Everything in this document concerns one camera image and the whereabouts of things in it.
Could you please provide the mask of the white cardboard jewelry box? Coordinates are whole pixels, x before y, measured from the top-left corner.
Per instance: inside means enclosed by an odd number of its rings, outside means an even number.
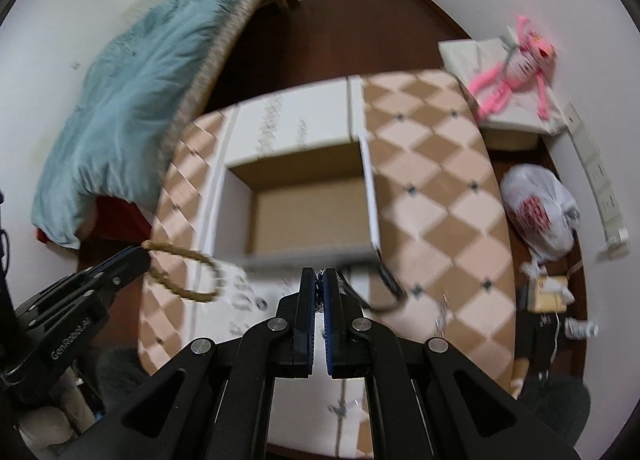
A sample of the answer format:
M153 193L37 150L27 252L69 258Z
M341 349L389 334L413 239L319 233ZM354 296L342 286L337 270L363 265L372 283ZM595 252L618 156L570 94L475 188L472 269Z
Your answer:
M362 80L233 105L202 199L196 242L220 261L250 269L378 261Z

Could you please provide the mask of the checkered tablecloth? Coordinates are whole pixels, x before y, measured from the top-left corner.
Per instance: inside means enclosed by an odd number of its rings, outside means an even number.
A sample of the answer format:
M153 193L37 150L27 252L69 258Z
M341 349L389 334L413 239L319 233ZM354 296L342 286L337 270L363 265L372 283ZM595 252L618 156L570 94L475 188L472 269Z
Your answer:
M515 287L508 221L480 130L453 76L385 72L363 82L380 252L407 292L400 310L367 316L397 336L446 338L501 386L512 378ZM198 251L198 209L232 106L184 128L164 177L152 237ZM277 314L303 267L213 266L158 253L177 286L216 291L193 302L146 278L138 353L155 372L194 339L226 342Z

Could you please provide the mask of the teal blue duvet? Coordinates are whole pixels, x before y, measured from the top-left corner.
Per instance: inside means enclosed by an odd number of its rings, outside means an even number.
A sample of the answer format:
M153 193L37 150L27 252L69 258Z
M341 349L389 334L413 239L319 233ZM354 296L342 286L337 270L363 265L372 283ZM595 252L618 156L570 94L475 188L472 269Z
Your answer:
M78 248L100 197L155 210L160 140L238 2L146 0L146 11L104 46L36 187L32 224L48 240Z

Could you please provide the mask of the yellow tissue packet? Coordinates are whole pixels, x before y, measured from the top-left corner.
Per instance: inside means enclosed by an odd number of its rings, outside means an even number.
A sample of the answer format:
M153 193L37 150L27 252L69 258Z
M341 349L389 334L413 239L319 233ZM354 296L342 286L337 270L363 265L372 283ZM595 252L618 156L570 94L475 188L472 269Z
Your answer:
M529 281L527 310L534 314L565 313L575 302L565 276L538 276Z

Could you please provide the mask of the small white bottle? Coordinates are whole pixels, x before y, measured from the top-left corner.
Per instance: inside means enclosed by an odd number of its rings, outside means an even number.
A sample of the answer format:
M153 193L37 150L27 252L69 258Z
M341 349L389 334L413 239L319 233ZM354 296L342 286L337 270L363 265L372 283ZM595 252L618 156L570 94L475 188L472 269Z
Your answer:
M599 326L593 321L578 321L575 318L566 318L564 321L564 333L570 340L588 340L599 333Z

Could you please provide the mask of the white plastic shopping bag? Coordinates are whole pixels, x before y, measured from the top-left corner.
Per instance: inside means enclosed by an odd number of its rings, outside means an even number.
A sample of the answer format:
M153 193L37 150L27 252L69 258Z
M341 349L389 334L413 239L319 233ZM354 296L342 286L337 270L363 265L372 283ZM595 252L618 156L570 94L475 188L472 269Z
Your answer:
M574 247L578 204L541 165L514 165L500 182L506 214L538 263L556 262Z

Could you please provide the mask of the woven pattern mattress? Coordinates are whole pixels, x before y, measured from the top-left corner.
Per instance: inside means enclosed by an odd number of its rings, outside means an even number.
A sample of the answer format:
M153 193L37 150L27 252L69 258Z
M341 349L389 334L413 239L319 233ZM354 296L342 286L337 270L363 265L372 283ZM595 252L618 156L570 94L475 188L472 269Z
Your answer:
M191 84L186 88L175 115L168 124L155 165L155 179L162 185L168 165L170 164L178 139L184 127L196 117L204 113L210 93L218 80L224 64L242 34L246 24L265 0L239 0L229 16L222 22L214 35L212 43L205 51L204 60L198 67Z

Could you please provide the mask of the pink panther plush toy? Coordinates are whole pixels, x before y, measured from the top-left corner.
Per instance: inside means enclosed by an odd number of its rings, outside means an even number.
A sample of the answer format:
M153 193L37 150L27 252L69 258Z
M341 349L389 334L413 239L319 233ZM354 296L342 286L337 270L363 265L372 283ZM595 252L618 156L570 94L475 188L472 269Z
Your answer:
M538 118L548 120L547 81L544 71L551 67L555 57L555 47L529 27L527 16L519 15L516 22L516 43L506 55L506 59L476 76L466 87L473 98L480 90L488 86L494 87L491 95L478 103L476 119L484 121L489 116L502 112L515 91L535 82L538 93Z

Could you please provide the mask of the white wall power strip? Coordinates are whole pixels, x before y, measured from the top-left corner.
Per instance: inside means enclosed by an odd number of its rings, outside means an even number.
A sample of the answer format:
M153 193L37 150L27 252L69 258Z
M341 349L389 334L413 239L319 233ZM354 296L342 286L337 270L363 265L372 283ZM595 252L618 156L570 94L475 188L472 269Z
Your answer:
M565 105L563 116L597 204L605 238L604 255L610 260L620 258L630 252L630 238L601 150L572 102Z

